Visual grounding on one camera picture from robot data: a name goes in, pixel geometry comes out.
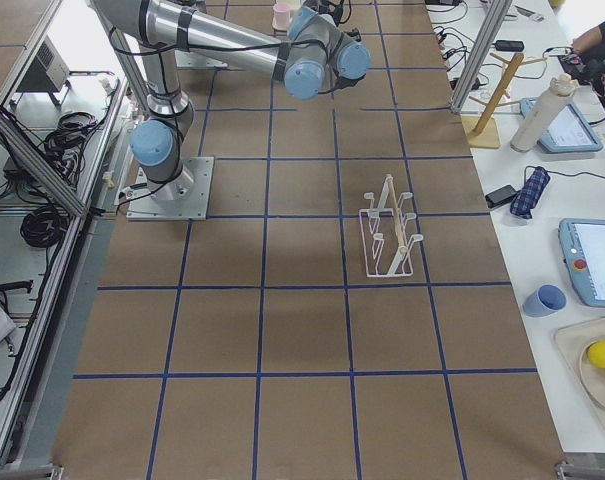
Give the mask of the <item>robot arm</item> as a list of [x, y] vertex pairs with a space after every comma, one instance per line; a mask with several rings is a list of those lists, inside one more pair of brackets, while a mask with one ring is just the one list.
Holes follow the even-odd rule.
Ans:
[[130, 146], [153, 200], [185, 198], [195, 178], [181, 158], [194, 108], [182, 90], [175, 54], [196, 52], [261, 72], [300, 100], [320, 93], [332, 70], [340, 88], [360, 81], [371, 63], [368, 49], [305, 3], [285, 41], [174, 1], [97, 1], [95, 11], [112, 31], [134, 38], [146, 73], [150, 118], [133, 132]]

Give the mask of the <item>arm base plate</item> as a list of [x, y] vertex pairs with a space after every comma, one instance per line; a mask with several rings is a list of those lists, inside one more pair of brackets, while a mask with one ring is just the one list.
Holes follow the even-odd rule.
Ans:
[[127, 204], [126, 217], [131, 221], [181, 221], [205, 220], [213, 177], [214, 158], [191, 157], [183, 160], [181, 175], [150, 195], [151, 189], [144, 185], [134, 190]]
[[179, 70], [225, 69], [228, 64], [197, 52], [175, 50], [176, 66]]

